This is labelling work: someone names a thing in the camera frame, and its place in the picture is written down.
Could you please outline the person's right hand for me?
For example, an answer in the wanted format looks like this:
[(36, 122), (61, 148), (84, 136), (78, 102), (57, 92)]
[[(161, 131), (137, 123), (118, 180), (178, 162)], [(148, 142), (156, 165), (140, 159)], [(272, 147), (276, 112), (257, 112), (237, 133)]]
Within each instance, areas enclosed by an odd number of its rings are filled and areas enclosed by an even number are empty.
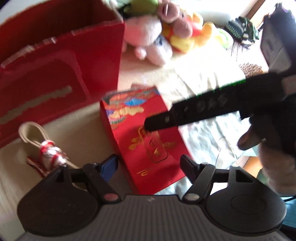
[(258, 156), (268, 186), (282, 196), (295, 196), (295, 158), (268, 147), (250, 127), (238, 140), (238, 148), (247, 150), (258, 146)]

